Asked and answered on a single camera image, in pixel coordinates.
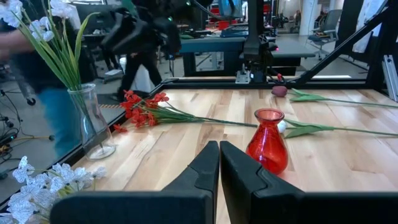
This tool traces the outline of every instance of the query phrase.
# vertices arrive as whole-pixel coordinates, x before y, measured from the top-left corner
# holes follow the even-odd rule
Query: office chair
[[[342,11],[343,10],[341,9],[329,11],[324,23],[320,24],[319,28],[312,30],[314,31],[313,35],[308,36],[308,40],[311,40],[315,45],[320,46],[320,50],[314,52],[315,54],[318,54],[319,60],[322,60],[322,47],[325,44],[338,40],[336,26]]]

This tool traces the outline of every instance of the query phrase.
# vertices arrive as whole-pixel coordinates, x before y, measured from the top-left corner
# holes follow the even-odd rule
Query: desk
[[[235,76],[241,69],[244,37],[208,37],[204,39],[182,40],[180,53],[183,56],[184,74],[186,77]],[[315,54],[300,43],[292,40],[276,40],[279,51],[273,51],[276,70],[284,75],[295,75],[301,58],[315,57]],[[224,52],[224,70],[197,72],[195,52]]]
[[[286,118],[374,131],[398,131],[394,109],[341,103],[290,103],[270,90],[165,90],[176,108],[197,116],[257,124],[259,108],[278,108]],[[306,90],[341,100],[393,104],[373,90]],[[116,152],[101,161],[81,159],[74,166],[106,166],[100,190],[160,190],[183,171],[211,140],[227,140],[245,150],[255,128],[221,124],[168,124],[115,134]],[[397,191],[398,140],[344,131],[288,139],[289,165],[281,178],[304,191]],[[221,182],[217,223],[229,223]]]

